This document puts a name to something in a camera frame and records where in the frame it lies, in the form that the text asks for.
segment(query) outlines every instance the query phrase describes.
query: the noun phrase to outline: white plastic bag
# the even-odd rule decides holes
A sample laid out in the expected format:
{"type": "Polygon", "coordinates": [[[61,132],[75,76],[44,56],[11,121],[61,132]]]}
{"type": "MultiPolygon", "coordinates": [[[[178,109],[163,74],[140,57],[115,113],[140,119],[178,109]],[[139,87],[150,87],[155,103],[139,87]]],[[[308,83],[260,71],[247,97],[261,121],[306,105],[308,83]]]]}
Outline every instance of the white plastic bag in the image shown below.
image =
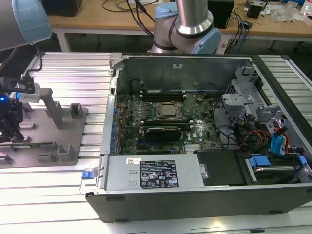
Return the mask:
{"type": "Polygon", "coordinates": [[[298,11],[296,8],[298,3],[293,1],[288,1],[286,5],[284,5],[280,10],[271,11],[271,17],[273,20],[278,22],[285,22],[285,21],[294,21],[295,14],[298,11]]]}

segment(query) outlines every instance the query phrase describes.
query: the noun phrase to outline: blue latch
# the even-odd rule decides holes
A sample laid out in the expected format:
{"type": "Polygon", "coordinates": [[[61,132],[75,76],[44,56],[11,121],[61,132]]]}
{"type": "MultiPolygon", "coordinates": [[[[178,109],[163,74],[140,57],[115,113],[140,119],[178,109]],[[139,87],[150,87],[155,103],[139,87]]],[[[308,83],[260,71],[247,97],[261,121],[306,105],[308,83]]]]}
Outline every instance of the blue latch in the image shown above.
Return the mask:
{"type": "Polygon", "coordinates": [[[251,167],[262,167],[262,166],[270,166],[271,163],[267,156],[259,155],[259,156],[252,156],[249,159],[249,163],[251,167]]]}
{"type": "Polygon", "coordinates": [[[82,179],[93,179],[94,178],[94,172],[82,172],[81,175],[82,179]]]}
{"type": "Polygon", "coordinates": [[[279,157],[283,156],[281,153],[283,140],[284,140],[284,138],[282,135],[277,135],[275,133],[272,135],[271,150],[273,153],[277,154],[279,157]]]}
{"type": "Polygon", "coordinates": [[[305,165],[305,164],[308,163],[307,160],[306,160],[306,158],[305,158],[303,155],[300,155],[300,156],[299,156],[299,159],[300,159],[300,162],[302,163],[302,165],[305,165]]]}

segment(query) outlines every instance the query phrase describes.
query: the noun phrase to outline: power supply label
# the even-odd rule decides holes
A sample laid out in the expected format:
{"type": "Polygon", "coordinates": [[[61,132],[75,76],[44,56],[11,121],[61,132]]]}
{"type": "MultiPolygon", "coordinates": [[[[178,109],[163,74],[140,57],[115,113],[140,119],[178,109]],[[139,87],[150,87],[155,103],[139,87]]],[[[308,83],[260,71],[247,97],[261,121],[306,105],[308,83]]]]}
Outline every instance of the power supply label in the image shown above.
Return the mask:
{"type": "Polygon", "coordinates": [[[143,189],[179,187],[176,161],[141,161],[140,185],[143,189]]]}

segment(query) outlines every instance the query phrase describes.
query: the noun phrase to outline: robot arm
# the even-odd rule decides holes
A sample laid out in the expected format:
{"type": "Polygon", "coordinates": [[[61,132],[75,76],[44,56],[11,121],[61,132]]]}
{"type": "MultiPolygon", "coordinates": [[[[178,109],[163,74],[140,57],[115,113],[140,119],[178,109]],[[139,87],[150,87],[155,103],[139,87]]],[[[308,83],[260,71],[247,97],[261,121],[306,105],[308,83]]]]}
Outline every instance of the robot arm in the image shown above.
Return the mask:
{"type": "Polygon", "coordinates": [[[151,53],[212,54],[221,32],[206,0],[177,0],[157,7],[151,53]]]}
{"type": "MultiPolygon", "coordinates": [[[[35,44],[51,36],[48,17],[39,0],[1,0],[0,51],[35,44]]],[[[20,123],[22,103],[8,92],[33,94],[34,80],[29,72],[20,78],[0,77],[0,143],[23,141],[20,123]]]]}
{"type": "Polygon", "coordinates": [[[51,27],[39,0],[1,0],[0,51],[50,38],[51,27]]]}

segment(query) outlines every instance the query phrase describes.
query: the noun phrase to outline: motherboard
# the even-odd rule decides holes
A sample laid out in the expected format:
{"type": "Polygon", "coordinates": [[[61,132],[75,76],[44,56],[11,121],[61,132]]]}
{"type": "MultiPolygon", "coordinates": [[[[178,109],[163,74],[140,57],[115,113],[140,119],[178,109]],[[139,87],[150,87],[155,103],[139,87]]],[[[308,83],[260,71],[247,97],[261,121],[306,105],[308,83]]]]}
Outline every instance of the motherboard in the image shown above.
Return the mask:
{"type": "Polygon", "coordinates": [[[214,99],[202,97],[186,93],[180,101],[145,101],[119,93],[121,154],[192,154],[222,148],[212,120],[214,99]]]}

